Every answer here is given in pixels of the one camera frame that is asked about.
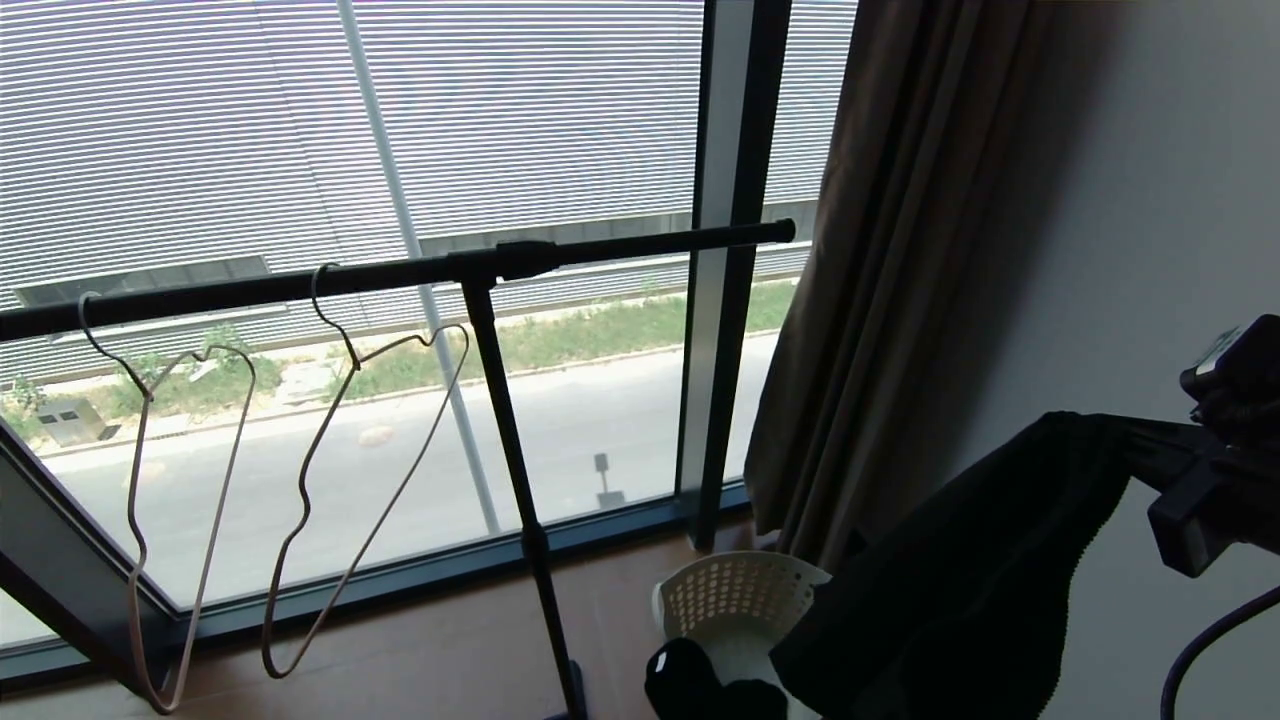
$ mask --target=floor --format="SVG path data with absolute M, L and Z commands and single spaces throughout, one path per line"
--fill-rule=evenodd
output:
M 750 544 L 744 525 L 717 539 L 717 550 Z M 682 534 L 672 534 L 557 568 L 570 653 L 582 665 L 593 719 L 654 717 L 644 696 L 644 666 L 660 644 L 650 593 L 696 557 Z M 289 641 L 280 642 L 278 662 L 292 652 Z M 534 584 L 512 579 L 334 624 L 284 680 L 266 676 L 256 647 L 198 657 L 173 717 L 541 719 L 561 711 Z M 0 703 L 4 720 L 148 716 L 142 701 L 106 680 Z

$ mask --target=curtain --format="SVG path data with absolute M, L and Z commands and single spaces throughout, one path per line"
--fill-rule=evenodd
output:
M 973 242 L 1050 6 L 878 0 L 854 24 L 813 254 L 744 478 L 756 532 L 833 569 L 858 537 Z

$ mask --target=wire hanger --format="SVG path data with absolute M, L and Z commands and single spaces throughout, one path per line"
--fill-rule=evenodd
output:
M 262 665 L 266 667 L 266 674 L 278 680 L 287 678 L 291 673 L 293 673 L 293 670 L 297 669 L 298 664 L 302 661 L 302 656 L 306 655 L 307 648 L 311 647 L 311 641 L 314 641 L 316 634 L 320 632 L 320 626 L 324 624 L 325 618 L 329 616 L 329 611 L 333 610 L 334 605 L 337 605 L 338 596 L 342 594 L 342 591 L 347 588 L 347 583 L 351 582 L 351 577 L 355 574 L 356 566 L 360 565 L 360 560 L 365 556 L 365 552 L 369 550 L 369 546 L 374 542 L 374 537 L 378 534 L 378 530 L 381 529 L 383 523 L 387 520 L 387 516 L 390 515 L 392 509 L 396 506 L 396 502 L 399 500 L 401 495 L 404 492 L 404 488 L 408 486 L 410 478 L 413 477 L 413 473 L 417 470 L 419 464 L 421 464 L 422 456 L 426 455 L 426 448 L 431 445 L 431 439 L 435 437 L 435 430 L 440 427 L 440 418 L 444 415 L 444 407 L 448 405 L 449 397 L 452 397 L 454 389 L 458 386 L 458 375 L 462 373 L 462 365 L 466 363 L 467 352 L 471 351 L 471 336 L 467 333 L 466 328 L 463 328 L 460 324 L 449 324 L 436 328 L 428 338 L 424 338 L 421 334 L 411 334 L 407 337 L 402 337 L 392 343 L 384 345 L 367 355 L 361 356 L 358 352 L 356 352 L 356 347 L 351 343 L 351 337 L 347 336 L 347 331 L 344 331 L 342 325 L 339 325 L 338 323 L 325 316 L 325 314 L 320 310 L 320 302 L 317 300 L 317 292 L 316 292 L 320 283 L 320 275 L 323 275 L 326 269 L 333 266 L 337 266 L 337 263 L 326 263 L 316 268 L 315 273 L 311 274 L 311 307 L 315 309 L 315 313 L 320 318 L 320 320 L 323 320 L 326 325 L 337 329 L 338 334 L 342 336 L 342 342 L 347 347 L 347 355 L 351 359 L 351 366 L 347 370 L 347 375 L 342 380 L 342 386 L 338 388 L 338 393 L 329 404 L 329 410 L 325 413 L 324 420 L 320 421 L 320 429 L 316 430 L 315 438 L 311 439 L 311 446 L 307 447 L 307 452 L 302 457 L 302 469 L 298 471 L 298 496 L 301 496 L 302 498 L 302 518 L 298 520 L 297 527 L 293 528 L 293 532 L 291 532 L 288 537 L 284 538 L 284 542 L 280 544 L 280 553 L 275 560 L 275 571 L 271 574 L 271 587 L 266 593 L 266 612 L 265 612 L 266 616 L 262 619 L 262 643 L 261 643 Z M 273 625 L 275 624 L 275 603 L 279 600 L 279 593 L 280 593 L 280 577 L 284 573 L 284 560 L 289 553 L 289 544 L 293 542 L 296 537 L 298 537 L 300 533 L 302 533 L 302 529 L 306 527 L 307 520 L 311 518 L 311 496 L 307 495 L 307 473 L 311 470 L 311 460 L 315 457 L 316 450 L 320 447 L 320 441 L 324 438 L 325 432 L 329 429 L 329 421 L 333 420 L 333 415 L 338 410 L 338 405 L 342 404 L 343 396 L 347 395 L 347 387 L 351 386 L 352 378 L 356 377 L 356 373 L 358 373 L 365 366 L 366 363 L 369 363 L 370 360 L 378 357 L 384 352 L 388 352 L 408 342 L 417 342 L 422 347 L 431 347 L 439 340 L 440 333 L 448 328 L 457 328 L 462 333 L 462 340 L 463 340 L 462 356 L 458 359 L 458 365 L 453 370 L 453 377 L 449 379 L 449 384 L 444 392 L 444 397 L 440 398 L 440 406 L 435 411 L 435 419 L 431 421 L 430 432 L 426 433 L 426 441 L 422 442 L 422 447 L 419 448 L 417 456 L 413 459 L 413 464 L 410 465 L 408 471 L 404 473 L 404 477 L 401 479 L 399 486 L 397 486 L 396 492 L 392 493 L 392 498 L 387 503 L 387 507 L 383 509 L 383 512 L 381 515 L 379 515 L 378 521 L 374 523 L 374 529 L 369 532 L 369 537 L 366 537 L 364 544 L 360 546 L 360 551 L 356 552 L 356 557 L 352 559 L 351 565 L 348 565 L 347 570 L 342 574 L 342 578 L 338 580 L 338 585 L 333 589 L 333 594 L 329 596 L 329 602 L 324 606 L 324 610 L 320 611 L 320 615 L 311 624 L 311 629 L 307 630 L 306 637 L 302 638 L 302 644 L 301 647 L 298 647 L 297 655 L 294 655 L 293 660 L 291 660 L 288 665 L 282 670 L 275 664 L 275 659 L 271 657 L 271 630 Z
M 88 300 L 90 297 L 100 296 L 101 293 L 97 292 L 86 292 L 81 295 L 79 304 L 77 305 L 81 331 L 83 331 L 84 338 L 88 340 L 91 346 L 93 346 L 93 350 L 120 365 L 120 368 L 123 368 L 125 374 L 129 377 L 129 380 L 138 388 L 138 392 L 142 393 L 142 411 L 138 415 L 138 439 L 133 446 L 133 464 L 129 468 L 129 497 L 125 510 L 125 515 L 129 521 L 129 530 L 133 533 L 133 539 L 138 543 L 138 561 L 129 571 L 127 584 L 129 647 L 133 653 L 133 669 L 138 676 L 138 685 L 145 693 L 145 700 L 160 715 L 169 715 L 178 708 L 178 705 L 182 703 L 182 692 L 187 685 L 187 670 L 191 667 L 191 648 L 196 642 L 196 626 L 200 621 L 200 610 L 205 601 L 205 584 L 209 580 L 209 566 L 214 560 L 214 546 L 218 542 L 218 528 L 223 523 L 223 509 L 227 505 L 227 488 L 230 486 L 232 469 L 236 466 L 236 455 L 239 452 L 241 436 L 244 432 L 244 420 L 248 418 L 248 406 L 253 400 L 253 389 L 257 386 L 257 370 L 253 368 L 253 361 L 250 360 L 248 355 L 243 351 L 225 345 L 209 345 L 204 352 L 188 351 L 170 360 L 164 370 L 160 372 L 160 375 L 155 379 L 155 382 L 148 386 L 133 370 L 128 361 L 119 355 L 106 351 L 101 345 L 99 345 L 93 333 L 90 332 L 88 319 L 86 316 Z M 244 360 L 244 364 L 248 365 L 248 392 L 244 395 L 244 405 L 241 409 L 239 424 L 236 427 L 236 439 L 232 442 L 230 457 L 227 460 L 227 473 L 223 475 L 223 487 L 218 493 L 218 509 L 214 511 L 214 525 L 209 530 L 209 546 L 205 548 L 205 564 L 200 570 L 200 584 L 196 588 L 196 602 L 191 606 L 191 623 L 187 628 L 187 642 L 182 648 L 182 660 L 178 662 L 178 676 L 174 683 L 173 696 L 169 700 L 164 700 L 151 683 L 151 674 L 147 670 L 146 662 L 146 648 L 142 642 L 142 620 L 138 606 L 138 578 L 142 577 L 142 570 L 147 564 L 148 548 L 147 541 L 142 536 L 142 528 L 138 527 L 137 518 L 138 471 L 142 468 L 142 445 L 146 441 L 147 416 L 151 413 L 151 404 L 155 402 L 156 388 L 169 378 L 170 373 L 173 373 L 173 369 L 177 368 L 179 363 L 188 357 L 196 360 L 197 363 L 205 363 L 212 355 L 214 350 L 224 350 L 238 355 L 242 360 Z

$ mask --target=black cable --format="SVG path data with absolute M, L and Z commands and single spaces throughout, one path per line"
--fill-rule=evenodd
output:
M 1174 660 L 1169 675 L 1165 676 L 1165 691 L 1160 696 L 1160 720 L 1174 720 L 1174 703 L 1178 702 L 1178 687 L 1183 684 L 1187 670 L 1196 662 L 1199 653 L 1219 641 L 1226 633 L 1239 628 L 1244 623 L 1257 618 L 1262 612 L 1280 605 L 1280 587 L 1271 588 L 1261 596 L 1245 602 L 1235 610 L 1224 615 L 1201 634 L 1196 635 L 1190 643 L 1183 648 Z

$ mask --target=white wall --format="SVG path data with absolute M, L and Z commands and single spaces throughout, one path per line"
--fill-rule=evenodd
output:
M 1064 4 L 1041 61 L 897 465 L 918 495 L 1047 410 L 1184 420 L 1179 370 L 1280 313 L 1280 3 Z M 1076 573 L 1048 720 L 1155 717 L 1181 646 L 1280 584 L 1253 547 L 1198 580 L 1165 569 L 1153 497 L 1134 482 Z M 1206 652 L 1179 708 L 1280 717 L 1280 611 Z

